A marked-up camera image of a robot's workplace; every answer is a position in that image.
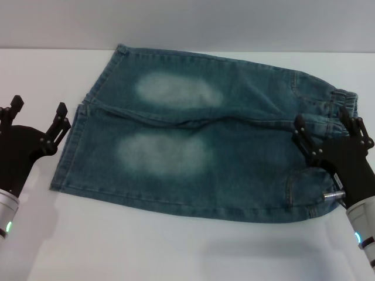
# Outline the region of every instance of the blue denim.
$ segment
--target blue denim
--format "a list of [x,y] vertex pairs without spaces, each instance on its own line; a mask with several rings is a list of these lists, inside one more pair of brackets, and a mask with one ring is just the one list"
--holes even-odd
[[336,190],[291,141],[347,135],[357,95],[248,61],[119,45],[79,105],[51,189],[173,215],[293,222]]

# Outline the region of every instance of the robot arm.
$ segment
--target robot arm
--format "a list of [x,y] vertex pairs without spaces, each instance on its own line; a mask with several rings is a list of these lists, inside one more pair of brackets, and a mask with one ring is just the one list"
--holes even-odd
[[57,146],[70,129],[65,118],[67,109],[60,103],[46,133],[26,126],[12,126],[23,101],[16,95],[11,107],[0,108],[0,244],[12,226],[18,197],[35,161],[54,155]]
[[363,120],[351,118],[345,107],[340,109],[340,120],[349,136],[327,139],[317,145],[303,117],[298,115],[292,140],[308,166],[321,167],[331,175],[337,191],[323,194],[323,199],[338,200],[344,206],[359,248],[364,250],[375,271],[375,174],[366,160],[374,141]]

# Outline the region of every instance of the elastic waistband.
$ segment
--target elastic waistband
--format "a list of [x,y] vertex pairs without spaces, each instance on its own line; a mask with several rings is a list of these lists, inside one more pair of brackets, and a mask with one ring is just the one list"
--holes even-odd
[[357,111],[358,95],[355,92],[348,92],[341,89],[335,89],[332,93],[332,102],[330,108],[330,119],[328,123],[327,134],[332,136],[335,133],[340,135],[348,135],[345,126],[340,121],[340,107],[346,107],[349,116],[358,117]]
[[333,101],[338,104],[339,107],[346,107],[349,112],[349,115],[352,117],[358,117],[357,111],[357,102],[358,102],[358,95],[355,92],[348,92],[345,90],[334,90],[333,94]]

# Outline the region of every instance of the seam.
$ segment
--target seam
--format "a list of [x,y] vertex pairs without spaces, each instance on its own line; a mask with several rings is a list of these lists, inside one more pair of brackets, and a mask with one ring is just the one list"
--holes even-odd
[[294,189],[294,182],[296,180],[296,178],[298,176],[300,176],[301,174],[305,173],[305,172],[308,172],[309,170],[311,170],[312,167],[308,167],[308,168],[304,168],[302,170],[295,170],[293,172],[291,172],[287,178],[287,187],[286,187],[286,190],[285,190],[285,194],[286,194],[286,197],[287,197],[287,204],[289,204],[290,206],[293,205],[293,196],[292,196],[292,191]]
[[182,52],[182,54],[178,54],[178,53],[168,53],[168,54],[141,53],[141,52],[137,53],[133,50],[130,50],[126,46],[122,46],[122,48],[117,49],[117,50],[122,54],[126,54],[127,52],[129,52],[131,54],[138,54],[138,55],[145,55],[145,56],[192,57],[194,59],[214,60],[214,61],[219,61],[219,62],[222,62],[222,63],[256,64],[258,66],[267,67],[267,68],[270,68],[270,69],[273,69],[273,70],[291,71],[288,68],[282,68],[282,67],[278,67],[278,66],[270,66],[268,64],[263,64],[263,63],[255,63],[253,61],[248,61],[248,60],[237,60],[237,59],[231,59],[231,58],[228,58],[228,57],[218,57],[218,56],[213,56],[213,55],[209,55],[209,54],[200,54],[200,53],[187,52],[187,51],[162,50],[162,51],[167,51],[167,52],[168,51],[170,51],[170,52]]
[[297,79],[298,79],[298,73],[299,71],[296,71],[294,72],[294,78],[292,79],[292,90],[293,90],[293,93],[294,95],[299,98],[299,99],[302,99],[303,101],[305,102],[310,102],[310,103],[313,103],[313,104],[325,104],[327,103],[327,101],[322,101],[322,100],[316,100],[314,98],[308,98],[304,95],[302,95],[299,91],[298,91],[298,87],[297,87]]
[[[127,196],[127,195],[123,195],[123,194],[107,193],[107,192],[96,191],[96,190],[80,189],[78,187],[74,187],[74,186],[71,186],[71,185],[68,185],[68,184],[63,184],[63,185],[66,186],[66,187],[68,187],[68,188],[70,188],[70,189],[75,189],[75,190],[79,190],[79,191],[82,191],[82,192],[88,191],[88,192],[97,193],[97,194],[117,196],[117,197],[123,197],[123,198],[134,199],[134,200],[141,200],[141,201],[147,201],[147,202],[152,202],[152,203],[161,203],[161,204],[169,204],[169,205],[179,205],[179,206],[193,207],[193,208],[213,208],[213,207],[187,205],[187,204],[182,204],[182,203],[172,203],[172,202],[161,201],[161,200],[144,199],[144,198],[138,198],[138,197],[133,197],[133,196]],[[306,207],[320,205],[322,203],[323,202],[315,203],[315,204],[297,205],[297,206],[290,206],[290,207],[287,207],[287,208],[285,208],[285,207],[277,207],[276,208],[275,207],[275,208],[240,208],[240,209],[241,210],[249,210],[249,211],[250,210],[287,210],[287,209],[290,209],[290,208],[306,208]],[[228,209],[228,208],[225,208],[225,207],[214,207],[214,208],[215,209],[222,209],[222,210]]]
[[331,92],[330,101],[329,101],[329,113],[328,113],[328,121],[327,121],[327,129],[325,136],[328,136],[328,133],[331,129],[331,123],[332,123],[332,110],[333,110],[333,103],[335,100],[335,96],[333,95],[333,92]]
[[85,131],[85,129],[86,129],[86,124],[87,124],[87,120],[88,120],[88,116],[87,116],[87,107],[85,107],[85,110],[86,110],[86,114],[85,114],[85,119],[84,119],[84,124],[83,124],[83,129],[82,129],[82,131],[80,131],[80,136],[79,136],[79,139],[78,139],[78,141],[77,141],[77,145],[76,145],[76,147],[73,149],[74,150],[74,155],[73,155],[73,157],[71,158],[71,161],[70,161],[70,165],[69,165],[69,167],[68,167],[68,169],[66,170],[66,174],[65,174],[65,176],[64,176],[64,179],[62,180],[62,186],[64,186],[64,182],[66,181],[66,179],[68,178],[68,176],[69,176],[69,173],[70,173],[70,171],[71,171],[71,167],[73,167],[73,163],[74,163],[74,161],[76,160],[76,156],[77,156],[77,152],[78,152],[78,146],[79,146],[79,144],[80,144],[80,142],[81,142],[81,140],[82,140],[82,135],[83,135],[83,133],[84,133],[84,131]]
[[[128,114],[134,114],[138,117],[145,118],[145,119],[148,119],[148,120],[160,121],[160,122],[165,122],[165,123],[170,123],[170,124],[175,124],[176,122],[185,122],[186,121],[186,120],[178,120],[178,119],[172,119],[172,118],[169,118],[169,119],[166,118],[165,119],[165,118],[157,116],[156,114],[151,114],[151,113],[143,112],[143,111],[132,111],[132,110],[125,109],[125,108],[121,109],[121,110],[124,111],[124,112],[121,112],[114,107],[110,107],[108,105],[102,104],[100,101],[97,101],[95,106],[97,106],[97,108],[93,108],[91,110],[104,110],[104,111],[107,111],[111,114],[121,116],[121,117],[123,117],[123,116],[132,117],[132,116],[129,116]],[[263,124],[263,123],[293,124],[293,122],[294,122],[293,120],[286,120],[286,119],[273,119],[273,120],[252,119],[252,118],[246,118],[245,116],[242,116],[242,115],[235,115],[235,114],[228,115],[228,116],[218,116],[218,117],[211,118],[211,119],[212,120],[218,120],[218,119],[222,119],[222,118],[231,118],[231,117],[234,118],[234,119],[239,119],[239,120],[244,120],[244,121],[259,123],[259,124]],[[194,121],[203,121],[203,120],[210,120],[210,118],[191,119],[189,121],[194,122]],[[306,123],[307,124],[326,125],[325,122],[306,122]]]
[[106,77],[100,83],[100,86],[95,90],[95,94],[93,95],[93,97],[91,98],[91,100],[97,98],[97,96],[99,95],[99,91],[104,87],[104,85],[106,84],[106,82],[108,81],[108,79],[112,76],[113,72],[116,70],[116,68],[122,62],[123,59],[124,59],[124,56],[123,56],[123,53],[122,53],[122,56],[118,59],[118,61],[116,62],[116,64],[114,66],[110,67],[110,69],[108,69],[108,73],[107,73]]

